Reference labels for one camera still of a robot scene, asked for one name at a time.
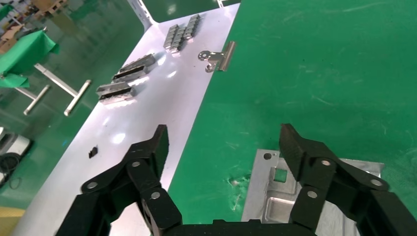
green floor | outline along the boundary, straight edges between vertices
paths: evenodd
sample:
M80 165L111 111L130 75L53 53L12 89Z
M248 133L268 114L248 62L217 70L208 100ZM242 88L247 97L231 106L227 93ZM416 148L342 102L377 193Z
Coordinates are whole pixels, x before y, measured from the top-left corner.
M160 22L217 7L217 2L211 0L198 5L190 0L144 2ZM126 0L70 0L59 15L34 24L47 26L48 36L61 47L59 55L51 55L42 64L76 90L85 80L92 80L92 84L69 117L63 112L72 97L38 71L27 73L30 90L38 93L46 84L52 89L29 116L23 115L31 102L29 98L13 89L0 90L0 126L34 140L9 181L13 189L9 183L0 189L0 206L4 207L29 206L95 107L95 89L109 82L144 33Z

square hole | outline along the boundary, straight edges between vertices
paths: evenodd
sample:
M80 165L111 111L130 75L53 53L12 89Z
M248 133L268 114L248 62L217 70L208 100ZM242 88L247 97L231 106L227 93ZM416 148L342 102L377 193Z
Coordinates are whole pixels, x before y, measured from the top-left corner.
M287 171L282 169L275 169L274 181L285 183L285 181L287 181Z

green tablecloth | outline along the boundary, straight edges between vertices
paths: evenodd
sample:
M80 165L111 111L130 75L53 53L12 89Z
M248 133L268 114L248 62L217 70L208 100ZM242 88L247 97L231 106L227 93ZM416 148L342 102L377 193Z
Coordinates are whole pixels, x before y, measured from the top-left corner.
M9 4L0 8L0 20L2 20L4 17L6 17L11 10L13 10L13 6L11 6Z
M415 3L243 0L230 67L214 73L169 188L184 223L240 220L256 150L278 149L281 123L385 163L417 216Z
M59 45L43 31L33 32L22 37L7 53L0 58L0 87L29 87L22 73L32 68L48 53L58 53Z

silver metal component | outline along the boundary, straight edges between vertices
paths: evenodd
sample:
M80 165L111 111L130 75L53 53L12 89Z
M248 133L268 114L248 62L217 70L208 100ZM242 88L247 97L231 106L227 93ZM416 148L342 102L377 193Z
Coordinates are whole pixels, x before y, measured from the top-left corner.
M87 184L87 188L88 188L88 189L92 189L92 188L97 187L97 185L98 185L98 183L96 183L96 182L91 182L91 183Z
M131 63L125 65L124 67L122 67L119 70L119 73L131 70L131 69L133 69L135 67L138 67L138 66L141 66L141 65L149 67L149 66L155 64L155 62L156 62L156 60L155 60L155 57L153 56L153 54L148 54L148 55L146 55L146 56L144 56L140 59L137 59L136 61L132 61Z
M177 30L177 33L175 34L175 37L172 41L172 45L169 49L170 53L177 53L180 51L182 43L184 42L184 38L183 38L184 33L185 33L185 27L181 27Z
M260 219L262 223L288 223L291 209L301 190L301 185L294 179L284 158L279 158L279 155L272 155L271 159L265 160L265 154L275 152L277 151L259 149L256 153L242 221ZM382 163L341 160L378 177L380 177L381 170L384 167ZM287 178L284 183L274 181L277 169L287 171ZM310 191L307 194L314 198L314 194ZM357 232L354 221L347 218L337 206L326 202L316 234L321 236L358 236L359 232Z
M147 75L148 73L149 73L149 68L147 66L138 64L137 66L132 66L130 70L126 70L126 71L120 72L119 74L114 75L112 82L113 83L119 83L119 82L129 83L144 75Z
M316 193L316 192L314 192L314 191L308 191L308 192L307 192L307 195L308 195L310 198L316 198L316 197L317 197L317 193Z
M154 193L152 193L151 195L150 195L150 197L152 198L152 199L157 199L157 198L159 198L161 196L161 194L159 193L159 192L154 192Z
M325 166L329 166L330 165L330 162L328 162L328 161L322 161L322 164L325 165Z
M230 41L227 44L226 50L221 53L212 53L210 51L202 51L198 54L198 60L208 61L206 72L213 72L219 63L217 70L226 71L229 67L230 59L232 58L233 52L235 51L236 42Z
M382 183L379 180L376 180L376 179L371 180L371 183L376 185L376 186L382 186Z
M50 85L46 85L38 95L35 95L24 88L15 88L17 91L23 93L24 95L26 95L27 97L33 100L29 104L29 106L23 111L23 114L25 114L25 116L29 114L32 108L39 102L39 100L43 97L43 95L45 95L46 91L48 91L50 87L51 87Z
M80 91L75 91L69 85L67 85L64 81L62 81L58 76L54 75L51 71L43 67L41 64L37 63L34 66L37 70L39 70L43 75L48 77L52 82L57 84L61 89L69 93L74 98L72 99L71 103L64 111L64 115L68 116L69 113L74 108L75 104L77 104L78 100L80 100L81 96L83 96L84 92L87 90L87 87L91 84L91 80L87 80L83 86L81 87Z
M135 90L126 82L101 85L96 91L99 101L104 105L125 101L135 96Z
M191 39L194 37L195 31L197 29L198 23L200 22L200 15L197 14L190 18L187 27L184 32L184 39Z
M164 42L164 48L165 50L167 50L167 52L172 46L172 42L174 40L174 37L177 33L178 28L179 28L178 25L173 25L168 30L167 37L165 38L165 42Z
M144 2L142 0L128 0L128 2L133 11L138 16L139 20L142 22L146 32L146 30L149 29L155 23L155 21L149 14L149 11L146 8Z

stack of metal parts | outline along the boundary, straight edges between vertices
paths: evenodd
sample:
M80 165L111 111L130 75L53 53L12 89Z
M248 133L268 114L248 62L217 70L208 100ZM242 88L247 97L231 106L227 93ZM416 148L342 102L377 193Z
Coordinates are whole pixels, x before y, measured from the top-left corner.
M197 14L191 17L186 27L171 26L164 42L165 50L172 54L179 52L184 41L194 37L199 22L200 15Z
M199 14L191 17L190 21L188 22L187 28L185 29L184 39L191 39L194 37L195 31L197 29L197 25L199 22L200 22Z
M122 67L113 76L110 84L101 85L97 88L96 93L99 96L99 101L107 105L134 97L136 92L128 83L148 74L149 67L155 62L155 57L149 54Z
M165 50L167 50L167 52L169 52L171 48L172 42L174 40L174 37L177 33L178 28L179 28L178 25L174 25L174 26L171 26L168 30L167 38L165 39L165 42L164 42L164 48Z

